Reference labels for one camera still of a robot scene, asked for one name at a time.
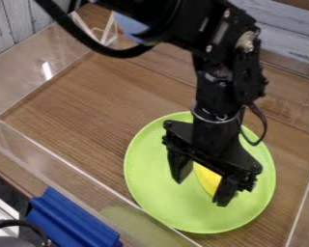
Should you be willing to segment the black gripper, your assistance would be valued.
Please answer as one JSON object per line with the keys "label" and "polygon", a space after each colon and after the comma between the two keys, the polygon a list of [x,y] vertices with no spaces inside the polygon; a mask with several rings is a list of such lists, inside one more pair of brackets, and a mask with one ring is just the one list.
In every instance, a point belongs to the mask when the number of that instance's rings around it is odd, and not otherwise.
{"label": "black gripper", "polygon": [[212,201],[228,206],[237,192],[253,191],[263,166],[243,146],[240,137],[256,146],[243,130],[244,114],[229,116],[224,121],[215,116],[191,115],[192,121],[167,119],[163,144],[173,180],[181,184],[193,169],[193,162],[221,175]]}

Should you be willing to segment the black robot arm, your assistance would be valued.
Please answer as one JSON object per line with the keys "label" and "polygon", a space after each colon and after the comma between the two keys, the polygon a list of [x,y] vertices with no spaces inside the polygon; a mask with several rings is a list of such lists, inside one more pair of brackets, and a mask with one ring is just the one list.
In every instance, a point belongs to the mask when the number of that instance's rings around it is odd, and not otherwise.
{"label": "black robot arm", "polygon": [[197,76],[193,121],[164,121],[163,143],[172,177],[183,182],[199,163],[221,176],[212,201],[228,206],[235,195],[255,188],[263,166],[243,147],[256,146],[243,130],[244,114],[261,111],[268,80],[260,64],[260,28],[229,0],[89,0],[116,13],[136,46],[115,49],[95,41],[53,0],[35,0],[71,36],[92,51],[133,58],[167,42],[191,52]]}

